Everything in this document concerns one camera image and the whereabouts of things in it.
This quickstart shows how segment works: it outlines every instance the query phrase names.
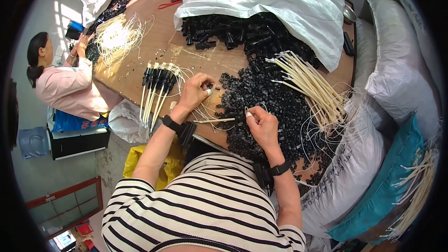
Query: electrical outlet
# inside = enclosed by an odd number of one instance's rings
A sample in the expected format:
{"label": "electrical outlet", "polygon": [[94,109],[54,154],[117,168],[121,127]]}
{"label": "electrical outlet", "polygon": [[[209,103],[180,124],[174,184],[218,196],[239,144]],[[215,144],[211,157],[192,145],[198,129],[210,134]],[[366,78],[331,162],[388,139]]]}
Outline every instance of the electrical outlet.
{"label": "electrical outlet", "polygon": [[60,46],[58,46],[56,49],[55,56],[61,57],[63,53],[64,53],[64,50]]}
{"label": "electrical outlet", "polygon": [[60,57],[54,56],[52,65],[58,67],[60,65]]}

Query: hair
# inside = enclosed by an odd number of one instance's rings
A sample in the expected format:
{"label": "hair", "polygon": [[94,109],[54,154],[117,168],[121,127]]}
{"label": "hair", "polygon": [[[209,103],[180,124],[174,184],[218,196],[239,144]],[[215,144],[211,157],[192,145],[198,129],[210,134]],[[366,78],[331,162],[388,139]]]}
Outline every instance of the hair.
{"label": "hair", "polygon": [[26,69],[26,76],[31,83],[31,87],[36,87],[36,80],[42,75],[43,66],[39,66],[39,49],[45,48],[48,40],[48,33],[45,31],[39,32],[31,38],[28,45],[28,52],[26,57],[28,59],[28,68]]}

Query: striped shirt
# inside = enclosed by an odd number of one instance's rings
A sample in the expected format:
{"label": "striped shirt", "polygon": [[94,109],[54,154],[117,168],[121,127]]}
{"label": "striped shirt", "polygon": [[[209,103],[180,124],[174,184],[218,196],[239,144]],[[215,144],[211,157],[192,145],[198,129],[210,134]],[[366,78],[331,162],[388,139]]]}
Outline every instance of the striped shirt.
{"label": "striped shirt", "polygon": [[161,251],[199,245],[232,252],[302,252],[305,236],[276,224],[276,212],[249,160],[207,153],[185,166],[165,189],[120,180],[101,231],[111,251]]}

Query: yellow plastic bag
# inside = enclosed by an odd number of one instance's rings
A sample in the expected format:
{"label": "yellow plastic bag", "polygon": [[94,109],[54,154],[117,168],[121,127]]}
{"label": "yellow plastic bag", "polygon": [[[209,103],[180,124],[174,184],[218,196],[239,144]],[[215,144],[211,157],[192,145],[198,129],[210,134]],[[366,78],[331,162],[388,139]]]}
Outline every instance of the yellow plastic bag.
{"label": "yellow plastic bag", "polygon": [[[125,161],[125,169],[123,170],[123,177],[130,178],[132,172],[134,172],[135,166],[145,150],[146,145],[140,145],[137,147],[132,147],[129,150],[128,157]],[[177,144],[177,137],[171,143],[170,150],[167,157],[165,158],[165,163],[160,168],[159,178],[157,179],[157,185],[155,190],[165,189],[168,183],[174,178],[181,174],[184,167],[185,153],[181,152],[180,146]]]}

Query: teal cushion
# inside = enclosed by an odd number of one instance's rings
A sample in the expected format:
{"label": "teal cushion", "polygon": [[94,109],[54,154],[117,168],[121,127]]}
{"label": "teal cushion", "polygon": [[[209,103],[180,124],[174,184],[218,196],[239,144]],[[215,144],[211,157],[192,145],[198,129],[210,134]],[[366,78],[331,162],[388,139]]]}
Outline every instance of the teal cushion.
{"label": "teal cushion", "polygon": [[400,128],[392,146],[384,158],[378,175],[368,188],[362,199],[351,212],[327,233],[337,241],[345,241],[368,231],[381,221],[393,208],[408,188],[392,186],[406,178],[412,170],[406,170],[400,165],[411,167],[421,161],[423,153],[423,138],[417,129],[415,113]]}

